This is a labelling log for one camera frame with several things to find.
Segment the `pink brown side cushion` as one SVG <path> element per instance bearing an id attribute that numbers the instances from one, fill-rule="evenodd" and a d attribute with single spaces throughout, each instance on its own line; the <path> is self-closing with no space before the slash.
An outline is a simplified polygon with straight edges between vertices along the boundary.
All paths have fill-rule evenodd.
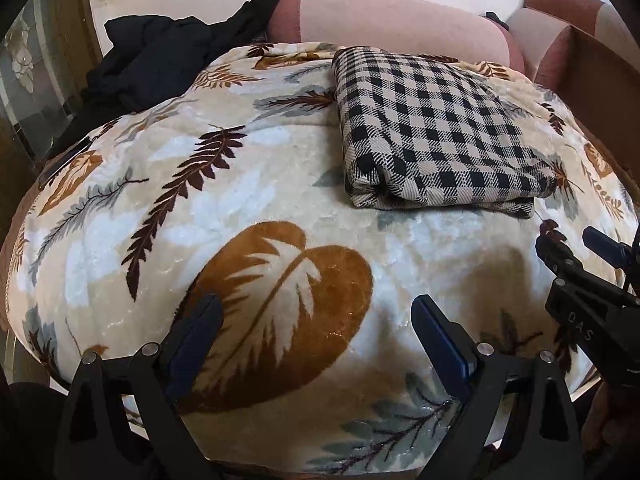
<path id="1" fill-rule="evenodd" d="M 635 70 L 639 46 L 620 14 L 601 0 L 524 0 L 508 19 L 524 74 L 555 90 L 573 63 L 580 40 L 593 40 Z"/>

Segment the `pink quilted headboard cushion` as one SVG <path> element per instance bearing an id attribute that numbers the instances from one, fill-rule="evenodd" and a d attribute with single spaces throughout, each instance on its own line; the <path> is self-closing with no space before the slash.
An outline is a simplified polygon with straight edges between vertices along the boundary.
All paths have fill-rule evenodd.
<path id="1" fill-rule="evenodd" d="M 510 32 L 488 18 L 425 0 L 280 0 L 267 28 L 271 42 L 320 41 L 405 54 L 495 62 L 525 72 Z"/>

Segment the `wooden glass wardrobe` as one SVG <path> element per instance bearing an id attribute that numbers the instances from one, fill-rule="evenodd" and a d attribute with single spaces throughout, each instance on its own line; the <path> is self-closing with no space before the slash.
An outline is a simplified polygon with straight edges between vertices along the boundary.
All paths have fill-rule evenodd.
<path id="1" fill-rule="evenodd" d="M 1 233 L 101 59 L 88 0 L 1 0 Z"/>

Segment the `black smartphone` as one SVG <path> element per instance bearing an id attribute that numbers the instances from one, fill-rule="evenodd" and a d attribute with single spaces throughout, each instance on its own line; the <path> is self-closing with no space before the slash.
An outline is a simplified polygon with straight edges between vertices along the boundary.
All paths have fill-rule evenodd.
<path id="1" fill-rule="evenodd" d="M 92 140 L 86 136 L 85 139 L 78 141 L 63 154 L 59 154 L 55 159 L 48 162 L 38 177 L 38 190 L 42 191 L 77 155 L 87 151 L 91 144 Z"/>

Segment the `leaf pattern beige blanket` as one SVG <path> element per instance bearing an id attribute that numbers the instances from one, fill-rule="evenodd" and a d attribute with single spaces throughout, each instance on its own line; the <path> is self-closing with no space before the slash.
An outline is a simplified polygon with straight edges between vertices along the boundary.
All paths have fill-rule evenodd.
<path id="1" fill-rule="evenodd" d="M 630 243 L 634 200 L 552 91 L 491 62 L 417 55 L 486 77 L 558 184 L 528 218 L 477 207 L 358 208 L 345 191 L 332 44 L 240 47 L 182 96 L 117 117 L 18 206 L 1 314 L 58 381 L 81 356 L 160 340 L 207 294 L 224 324 L 179 410 L 211 460 L 281 474 L 415 472 L 459 405 L 411 325 L 427 295 L 507 356 L 551 350 L 570 388 L 590 361 L 560 338 L 536 238 L 584 267 L 592 226 Z"/>

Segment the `black garment pile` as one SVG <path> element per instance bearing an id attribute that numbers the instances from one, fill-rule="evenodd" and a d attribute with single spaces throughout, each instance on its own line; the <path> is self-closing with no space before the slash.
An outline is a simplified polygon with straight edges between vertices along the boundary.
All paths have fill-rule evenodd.
<path id="1" fill-rule="evenodd" d="M 102 125 L 181 96 L 213 60 L 265 32 L 279 2 L 244 2 L 231 18 L 215 24 L 160 15 L 107 21 L 112 47 L 87 74 L 82 109 Z"/>

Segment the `small black object on headboard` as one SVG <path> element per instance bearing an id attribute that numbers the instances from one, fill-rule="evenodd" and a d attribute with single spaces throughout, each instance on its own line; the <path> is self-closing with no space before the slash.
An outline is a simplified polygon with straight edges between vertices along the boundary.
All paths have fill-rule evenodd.
<path id="1" fill-rule="evenodd" d="M 487 18 L 489 21 L 494 22 L 504 30 L 509 30 L 509 25 L 506 24 L 506 22 L 504 22 L 501 18 L 499 18 L 498 15 L 495 14 L 495 12 L 487 11 L 484 15 L 484 18 Z"/>

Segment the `black beige checked coat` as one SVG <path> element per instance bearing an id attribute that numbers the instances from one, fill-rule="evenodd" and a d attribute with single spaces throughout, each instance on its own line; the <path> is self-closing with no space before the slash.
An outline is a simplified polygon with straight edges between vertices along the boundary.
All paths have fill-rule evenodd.
<path id="1" fill-rule="evenodd" d="M 332 63 L 345 191 L 358 208 L 477 207 L 528 218 L 555 190 L 486 77 L 370 47 Z"/>

